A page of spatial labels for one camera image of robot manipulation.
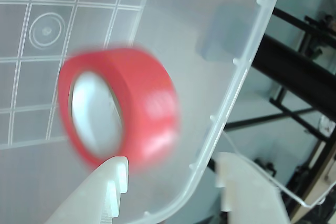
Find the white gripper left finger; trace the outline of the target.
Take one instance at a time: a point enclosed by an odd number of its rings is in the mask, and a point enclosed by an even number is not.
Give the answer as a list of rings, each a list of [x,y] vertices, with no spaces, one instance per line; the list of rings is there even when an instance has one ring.
[[[129,162],[124,156],[97,167],[57,208],[46,223],[112,223],[128,191]]]

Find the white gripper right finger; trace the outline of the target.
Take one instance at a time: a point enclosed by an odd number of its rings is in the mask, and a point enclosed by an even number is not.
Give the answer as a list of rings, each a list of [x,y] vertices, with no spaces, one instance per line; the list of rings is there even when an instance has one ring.
[[[215,171],[228,223],[290,223],[279,189],[241,156],[218,153]]]

